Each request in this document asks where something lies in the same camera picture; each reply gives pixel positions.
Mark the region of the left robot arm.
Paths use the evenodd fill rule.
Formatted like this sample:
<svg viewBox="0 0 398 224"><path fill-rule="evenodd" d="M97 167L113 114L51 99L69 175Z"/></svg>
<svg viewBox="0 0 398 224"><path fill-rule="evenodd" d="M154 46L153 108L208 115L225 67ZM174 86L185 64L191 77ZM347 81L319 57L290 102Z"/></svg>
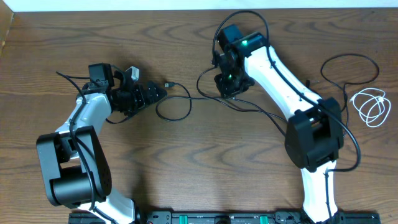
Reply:
<svg viewBox="0 0 398 224"><path fill-rule="evenodd" d="M98 134L113 112L131 119L167 96L154 82L139 83L139 69L89 65L76 106L55 132L37 138L45 194L53 206L90 212L105 223L146 223L134 201L113 188Z"/></svg>

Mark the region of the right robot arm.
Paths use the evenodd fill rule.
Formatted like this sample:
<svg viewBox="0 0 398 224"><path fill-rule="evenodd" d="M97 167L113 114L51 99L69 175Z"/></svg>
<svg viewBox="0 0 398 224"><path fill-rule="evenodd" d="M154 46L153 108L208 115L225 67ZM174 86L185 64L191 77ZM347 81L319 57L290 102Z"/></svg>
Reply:
<svg viewBox="0 0 398 224"><path fill-rule="evenodd" d="M343 130L326 108L341 119L334 98L324 100L306 87L279 60L268 39L255 32L243 35L236 25L216 35L222 53L215 53L221 73L215 77L223 98L233 98L255 83L274 100L287 120L285 150L301 170L303 210L312 223L331 221L338 209L333 196L333 174Z"/></svg>

